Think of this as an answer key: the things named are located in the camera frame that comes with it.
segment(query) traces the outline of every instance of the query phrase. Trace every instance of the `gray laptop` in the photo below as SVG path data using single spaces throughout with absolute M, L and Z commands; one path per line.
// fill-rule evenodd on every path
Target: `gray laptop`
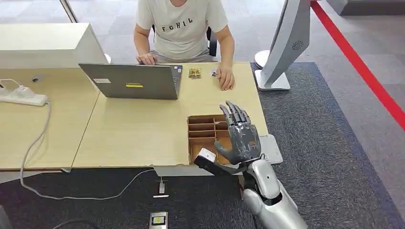
M 111 98 L 178 99 L 181 65 L 79 64 Z

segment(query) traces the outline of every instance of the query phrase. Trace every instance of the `cardboard compartment organizer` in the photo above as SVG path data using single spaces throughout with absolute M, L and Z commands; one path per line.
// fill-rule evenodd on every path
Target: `cardboard compartment organizer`
M 219 141 L 225 148 L 232 148 L 228 125 L 226 124 L 224 115 L 190 116 L 187 120 L 187 124 L 189 162 L 191 165 L 202 148 L 206 148 L 216 154 L 216 163 L 221 165 L 230 164 L 214 147 L 214 142 Z

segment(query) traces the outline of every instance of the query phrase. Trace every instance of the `man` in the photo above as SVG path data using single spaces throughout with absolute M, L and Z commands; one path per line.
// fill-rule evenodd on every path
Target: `man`
M 156 29 L 156 50 L 149 46 L 152 25 Z M 139 0 L 134 31 L 137 60 L 147 65 L 212 62 L 207 49 L 208 26 L 221 49 L 222 61 L 217 70 L 220 87 L 233 89 L 234 39 L 221 0 Z

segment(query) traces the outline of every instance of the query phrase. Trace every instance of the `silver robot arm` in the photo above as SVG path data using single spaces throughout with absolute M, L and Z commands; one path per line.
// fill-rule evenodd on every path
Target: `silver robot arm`
M 297 205 L 277 179 L 272 166 L 261 159 L 259 135 L 247 112 L 229 101 L 226 104 L 230 112 L 223 105 L 220 108 L 228 123 L 232 149 L 224 148 L 219 142 L 214 145 L 231 164 L 239 164 L 237 171 L 242 171 L 245 178 L 244 202 L 267 229 L 307 229 Z M 215 175 L 222 174 L 221 168 L 212 161 L 206 165 L 202 168 Z
M 270 163 L 262 159 L 254 161 L 247 172 L 255 179 L 257 188 L 246 188 L 243 201 L 266 229 L 308 228 Z

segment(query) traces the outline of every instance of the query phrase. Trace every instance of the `red tape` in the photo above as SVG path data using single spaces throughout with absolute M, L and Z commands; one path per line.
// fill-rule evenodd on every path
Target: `red tape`
M 392 115 L 396 122 L 405 130 L 405 113 L 395 100 L 384 89 L 373 73 L 368 69 L 367 65 L 363 62 L 360 56 L 352 48 L 349 42 L 344 38 L 343 34 L 339 31 L 336 25 L 332 22 L 329 16 L 325 13 L 318 2 L 312 1 L 311 7 L 315 14 L 322 22 L 323 26 L 329 32 L 333 40 L 339 46 L 346 58 L 352 63 L 353 67 L 357 70 L 366 84 L 370 87 L 372 92 L 377 96 L 380 102 L 385 106 L 387 111 Z

